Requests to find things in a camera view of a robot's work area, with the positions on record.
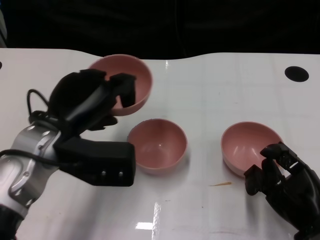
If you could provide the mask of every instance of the table surface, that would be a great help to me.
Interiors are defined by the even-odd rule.
[[[48,98],[65,75],[99,57],[63,49],[0,48],[0,149],[28,125],[26,93]],[[49,179],[22,222],[19,240],[285,240],[297,232],[268,205],[248,196],[244,180],[222,160],[220,139],[230,125],[254,121],[274,129],[320,174],[320,56],[214,53],[179,60],[145,60],[154,78],[146,105],[119,117],[96,141],[125,141],[138,123],[171,120],[185,131],[189,161],[166,177],[137,170],[132,187],[95,187],[64,172]],[[309,73],[286,78],[287,67]],[[44,109],[32,98],[34,109]],[[223,182],[231,185],[212,186]]]

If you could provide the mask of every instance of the pink bowl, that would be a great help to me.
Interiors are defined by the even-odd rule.
[[[105,56],[94,62],[89,69],[97,69],[106,72],[106,80],[119,73],[131,74],[135,80],[135,104],[122,107],[120,98],[112,109],[114,116],[126,116],[135,113],[148,100],[152,87],[152,75],[147,65],[139,58],[125,54]]]
[[[165,119],[139,123],[127,140],[134,145],[136,164],[153,175],[171,172],[182,160],[188,145],[184,131]]]
[[[269,144],[282,142],[281,137],[266,125],[244,121],[230,126],[221,137],[222,157],[226,165],[237,175],[252,165],[261,168],[264,157],[260,151]]]

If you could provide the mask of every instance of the black cable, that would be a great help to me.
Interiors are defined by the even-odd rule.
[[[27,105],[28,105],[29,116],[30,116],[31,113],[32,113],[31,104],[30,104],[30,95],[31,95],[32,93],[37,94],[37,95],[41,98],[41,100],[44,102],[44,104],[45,104],[47,107],[48,107],[48,105],[49,105],[48,100],[42,95],[41,92],[39,92],[38,90],[35,90],[35,89],[30,89],[30,90],[28,91],[27,95],[26,95],[26,103],[27,103]]]
[[[38,155],[34,155],[30,152],[17,150],[17,149],[7,149],[7,150],[0,151],[0,157],[2,157],[3,155],[15,155],[15,156],[21,156],[25,158],[30,158],[35,160],[36,162],[51,165],[51,166],[56,166],[56,167],[78,167],[79,166],[78,162],[75,162],[75,163],[56,162],[50,159],[43,158]]]

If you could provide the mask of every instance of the robotic arm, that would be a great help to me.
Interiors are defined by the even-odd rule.
[[[320,180],[317,174],[282,142],[268,145],[260,154],[266,158],[262,169],[253,165],[244,173],[247,193],[264,193],[271,207],[298,229],[295,240],[319,239]],[[290,175],[283,176],[277,164]]]
[[[30,206],[58,169],[95,186],[131,186],[136,172],[135,149],[128,142],[82,139],[85,130],[114,125],[110,112],[120,96],[123,107],[135,104],[135,77],[120,73],[105,81],[94,69],[60,80],[49,102],[36,90],[27,95],[30,126],[0,152],[0,239],[13,240]],[[37,93],[48,109],[31,111]]]

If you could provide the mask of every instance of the black circle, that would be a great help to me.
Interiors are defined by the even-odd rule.
[[[285,71],[286,77],[294,82],[302,83],[309,79],[309,73],[299,66],[290,66]]]

